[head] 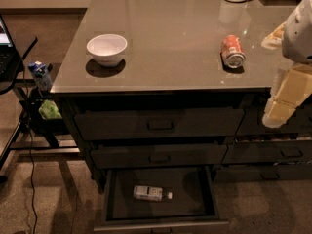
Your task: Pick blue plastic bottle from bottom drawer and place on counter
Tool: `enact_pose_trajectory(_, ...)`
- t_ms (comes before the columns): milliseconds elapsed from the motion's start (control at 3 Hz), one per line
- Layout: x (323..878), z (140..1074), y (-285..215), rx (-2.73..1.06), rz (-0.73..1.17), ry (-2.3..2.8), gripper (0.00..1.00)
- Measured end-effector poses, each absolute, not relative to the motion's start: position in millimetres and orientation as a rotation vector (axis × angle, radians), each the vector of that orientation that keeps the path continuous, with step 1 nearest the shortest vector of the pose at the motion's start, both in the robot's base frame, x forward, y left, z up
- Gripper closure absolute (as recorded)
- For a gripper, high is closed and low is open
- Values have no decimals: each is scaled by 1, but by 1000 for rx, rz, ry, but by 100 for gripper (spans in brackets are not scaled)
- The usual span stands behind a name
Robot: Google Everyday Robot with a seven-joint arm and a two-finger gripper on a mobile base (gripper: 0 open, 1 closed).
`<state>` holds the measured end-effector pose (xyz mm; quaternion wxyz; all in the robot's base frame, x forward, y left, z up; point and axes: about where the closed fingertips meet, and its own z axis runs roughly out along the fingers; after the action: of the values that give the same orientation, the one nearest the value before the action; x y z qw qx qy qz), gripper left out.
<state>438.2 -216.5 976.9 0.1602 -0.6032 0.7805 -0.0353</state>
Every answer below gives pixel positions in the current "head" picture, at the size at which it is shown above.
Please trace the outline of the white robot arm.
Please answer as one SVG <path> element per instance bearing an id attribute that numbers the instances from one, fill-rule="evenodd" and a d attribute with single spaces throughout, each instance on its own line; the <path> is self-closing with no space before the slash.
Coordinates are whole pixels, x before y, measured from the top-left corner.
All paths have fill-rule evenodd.
<path id="1" fill-rule="evenodd" d="M 281 48 L 283 57 L 292 61 L 289 69 L 277 71 L 262 117 L 265 127 L 280 128 L 312 95 L 312 0 L 301 0 L 261 46 Z"/>

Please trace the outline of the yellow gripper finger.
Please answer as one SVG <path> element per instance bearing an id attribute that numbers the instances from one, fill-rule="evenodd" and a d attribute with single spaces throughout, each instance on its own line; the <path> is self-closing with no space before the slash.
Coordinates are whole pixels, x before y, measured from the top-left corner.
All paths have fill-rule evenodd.
<path id="1" fill-rule="evenodd" d="M 295 113 L 297 105 L 288 101 L 277 101 L 270 99 L 267 101 L 262 123 L 267 128 L 280 128 Z"/>
<path id="2" fill-rule="evenodd" d="M 312 95 L 312 66 L 295 63 L 284 75 L 274 100 L 290 106 L 301 106 Z"/>

